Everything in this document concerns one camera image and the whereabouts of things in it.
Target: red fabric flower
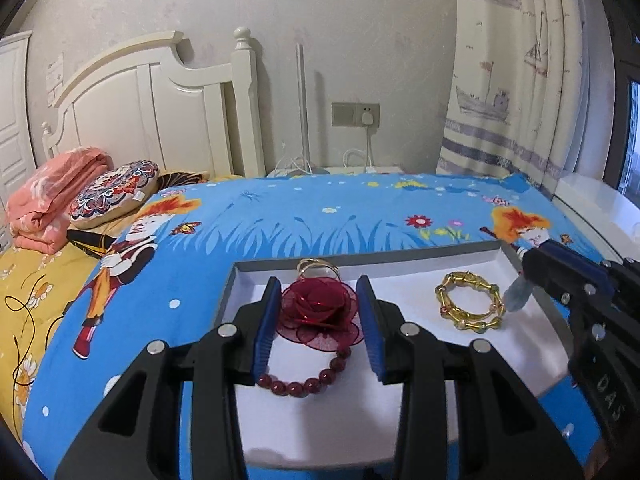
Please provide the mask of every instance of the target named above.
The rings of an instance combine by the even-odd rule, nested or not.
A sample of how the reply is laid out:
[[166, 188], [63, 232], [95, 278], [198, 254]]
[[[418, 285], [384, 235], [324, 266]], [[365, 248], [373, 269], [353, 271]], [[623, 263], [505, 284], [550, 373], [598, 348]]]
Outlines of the red fabric flower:
[[425, 215], [409, 216], [409, 218], [407, 218], [405, 222], [407, 225], [412, 225], [416, 229], [430, 227], [430, 225], [433, 224], [433, 220], [431, 220], [431, 218], [427, 218]]
[[282, 294], [276, 332], [294, 343], [335, 352], [362, 341], [358, 297], [333, 278], [302, 278]]

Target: white door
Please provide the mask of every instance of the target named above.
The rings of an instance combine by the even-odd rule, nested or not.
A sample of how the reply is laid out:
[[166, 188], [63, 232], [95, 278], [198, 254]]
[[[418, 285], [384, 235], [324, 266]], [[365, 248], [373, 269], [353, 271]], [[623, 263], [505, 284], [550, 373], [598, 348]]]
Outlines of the white door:
[[[0, 206], [35, 171], [26, 105], [27, 44], [31, 31], [0, 40]], [[10, 237], [0, 227], [0, 251]]]

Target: patterned round pillow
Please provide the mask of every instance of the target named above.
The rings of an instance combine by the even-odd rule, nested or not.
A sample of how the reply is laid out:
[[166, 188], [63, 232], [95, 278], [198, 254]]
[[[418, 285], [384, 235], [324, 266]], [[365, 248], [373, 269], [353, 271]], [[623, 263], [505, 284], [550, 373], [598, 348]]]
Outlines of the patterned round pillow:
[[137, 160], [99, 176], [69, 206], [71, 223], [91, 229], [126, 215], [156, 192], [159, 173], [151, 160]]

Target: wallpaper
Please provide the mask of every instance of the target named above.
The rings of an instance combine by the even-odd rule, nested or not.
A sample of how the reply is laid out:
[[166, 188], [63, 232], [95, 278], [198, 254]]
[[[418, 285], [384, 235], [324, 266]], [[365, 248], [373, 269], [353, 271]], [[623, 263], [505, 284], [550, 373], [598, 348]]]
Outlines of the wallpaper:
[[373, 132], [378, 165], [434, 171], [449, 99], [456, 0], [39, 0], [22, 30], [33, 30], [28, 112], [36, 160], [44, 160], [40, 124], [47, 108], [45, 68], [64, 53], [68, 80], [82, 63], [120, 41], [180, 30], [187, 66], [228, 62], [233, 30], [257, 40], [258, 96], [268, 169], [302, 150], [295, 44], [303, 43], [311, 154], [341, 165], [362, 148], [361, 128], [332, 128], [332, 101], [379, 102]]

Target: red beaded bracelet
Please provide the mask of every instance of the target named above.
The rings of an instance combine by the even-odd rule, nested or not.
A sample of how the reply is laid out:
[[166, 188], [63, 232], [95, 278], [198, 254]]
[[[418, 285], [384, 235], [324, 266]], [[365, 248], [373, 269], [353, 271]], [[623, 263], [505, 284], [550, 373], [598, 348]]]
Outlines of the red beaded bracelet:
[[304, 384], [297, 381], [285, 384], [268, 374], [264, 374], [258, 379], [258, 386], [270, 389], [277, 396], [302, 397], [305, 394], [318, 394], [321, 392], [323, 385], [333, 384], [335, 375], [344, 370], [347, 365], [347, 358], [351, 355], [351, 348], [347, 346], [339, 349], [335, 354], [337, 357], [331, 359], [328, 368], [321, 370], [317, 378], [309, 377]]

